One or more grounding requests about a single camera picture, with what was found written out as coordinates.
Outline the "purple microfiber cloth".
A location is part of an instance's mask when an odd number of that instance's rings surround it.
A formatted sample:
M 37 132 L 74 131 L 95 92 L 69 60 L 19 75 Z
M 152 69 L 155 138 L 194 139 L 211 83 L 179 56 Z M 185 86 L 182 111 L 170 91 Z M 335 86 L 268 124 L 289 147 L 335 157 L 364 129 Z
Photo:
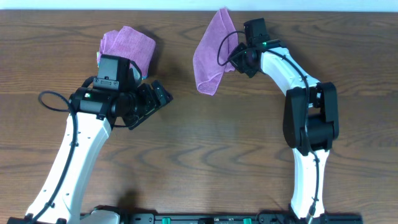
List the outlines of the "purple microfiber cloth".
M 197 90 L 214 95 L 225 72 L 234 67 L 228 63 L 232 51 L 238 46 L 238 34 L 226 8 L 213 16 L 193 55 L 193 70 Z

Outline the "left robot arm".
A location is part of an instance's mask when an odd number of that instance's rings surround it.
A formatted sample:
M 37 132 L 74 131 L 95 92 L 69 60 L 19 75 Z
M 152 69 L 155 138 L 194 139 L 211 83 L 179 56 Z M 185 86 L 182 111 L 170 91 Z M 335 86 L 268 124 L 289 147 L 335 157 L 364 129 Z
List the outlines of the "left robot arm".
M 160 81 L 142 82 L 135 61 L 102 55 L 98 74 L 62 99 L 67 105 L 67 126 L 40 193 L 23 218 L 11 217 L 8 222 L 128 223 L 128 215 L 113 207 L 81 214 L 86 187 L 116 120 L 121 118 L 122 128 L 133 130 L 172 99 Z

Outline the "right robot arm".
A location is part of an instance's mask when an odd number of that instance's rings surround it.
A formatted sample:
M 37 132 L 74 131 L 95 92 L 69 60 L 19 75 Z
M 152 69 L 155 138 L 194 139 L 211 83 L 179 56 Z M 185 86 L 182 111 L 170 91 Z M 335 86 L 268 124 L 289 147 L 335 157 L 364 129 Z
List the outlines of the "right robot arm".
M 336 87 L 309 75 L 279 39 L 270 38 L 263 18 L 244 23 L 246 41 L 228 57 L 240 73 L 270 76 L 285 95 L 282 130 L 294 154 L 290 209 L 305 223 L 320 221 L 326 160 L 339 135 Z

